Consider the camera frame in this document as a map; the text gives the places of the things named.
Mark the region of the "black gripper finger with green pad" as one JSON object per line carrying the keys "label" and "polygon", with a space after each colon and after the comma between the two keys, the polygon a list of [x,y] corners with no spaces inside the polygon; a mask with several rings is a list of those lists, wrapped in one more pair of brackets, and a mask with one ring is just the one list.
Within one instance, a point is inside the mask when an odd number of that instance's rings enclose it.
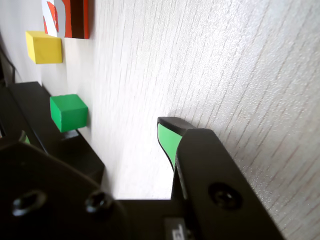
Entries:
{"label": "black gripper finger with green pad", "polygon": [[24,143],[0,140],[3,240],[128,240],[124,209],[64,162]]}
{"label": "black gripper finger with green pad", "polygon": [[178,117],[157,119],[173,169],[171,198],[183,201],[197,240],[281,240],[278,227],[217,135]]}

